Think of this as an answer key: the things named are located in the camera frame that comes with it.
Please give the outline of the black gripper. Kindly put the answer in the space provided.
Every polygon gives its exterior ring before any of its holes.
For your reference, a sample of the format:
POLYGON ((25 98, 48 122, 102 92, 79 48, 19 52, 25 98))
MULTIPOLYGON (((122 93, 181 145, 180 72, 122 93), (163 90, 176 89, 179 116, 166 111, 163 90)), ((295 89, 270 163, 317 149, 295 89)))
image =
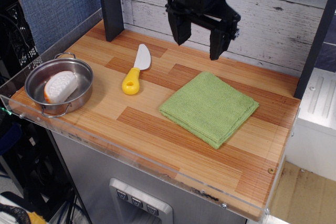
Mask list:
POLYGON ((166 11, 173 38, 178 45, 190 38, 191 23, 211 30, 211 60, 218 60, 228 49, 230 41, 239 35, 237 23, 240 15, 227 5, 226 0, 167 0, 166 11))

